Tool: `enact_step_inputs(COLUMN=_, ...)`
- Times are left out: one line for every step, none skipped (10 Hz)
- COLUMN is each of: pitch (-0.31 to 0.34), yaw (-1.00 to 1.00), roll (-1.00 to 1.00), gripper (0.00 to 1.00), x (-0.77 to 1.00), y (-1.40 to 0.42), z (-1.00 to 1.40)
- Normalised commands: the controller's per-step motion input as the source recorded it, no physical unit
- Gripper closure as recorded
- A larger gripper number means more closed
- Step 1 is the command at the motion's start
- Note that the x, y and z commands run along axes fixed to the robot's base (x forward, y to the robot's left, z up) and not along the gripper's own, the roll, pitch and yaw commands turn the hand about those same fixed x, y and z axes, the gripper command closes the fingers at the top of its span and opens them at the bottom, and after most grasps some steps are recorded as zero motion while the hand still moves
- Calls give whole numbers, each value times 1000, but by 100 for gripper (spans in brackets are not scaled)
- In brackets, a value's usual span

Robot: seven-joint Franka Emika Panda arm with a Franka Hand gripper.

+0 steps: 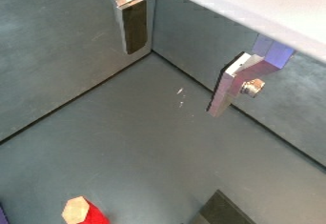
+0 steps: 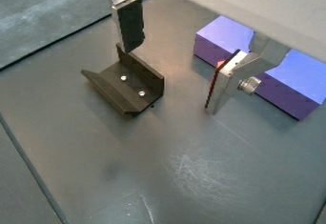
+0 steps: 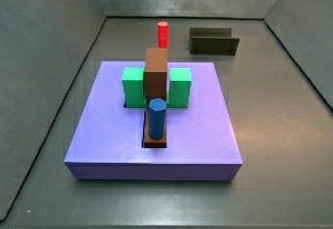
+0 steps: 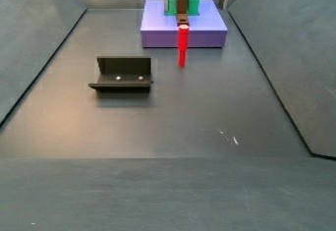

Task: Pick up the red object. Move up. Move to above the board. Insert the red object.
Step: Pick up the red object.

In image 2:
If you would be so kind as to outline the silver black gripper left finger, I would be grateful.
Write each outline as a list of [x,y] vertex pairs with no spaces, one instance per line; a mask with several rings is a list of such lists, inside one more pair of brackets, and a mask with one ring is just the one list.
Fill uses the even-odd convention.
[[108,0],[112,4],[112,17],[118,25],[122,48],[124,52],[142,46],[144,35],[144,19],[142,0]]

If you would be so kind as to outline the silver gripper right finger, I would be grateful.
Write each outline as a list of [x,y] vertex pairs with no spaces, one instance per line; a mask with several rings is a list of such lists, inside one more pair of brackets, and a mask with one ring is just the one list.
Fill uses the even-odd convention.
[[250,52],[237,50],[215,70],[205,102],[206,111],[211,114],[221,111],[237,90],[251,94],[259,85],[257,75],[278,67],[289,51],[287,45],[255,31]]

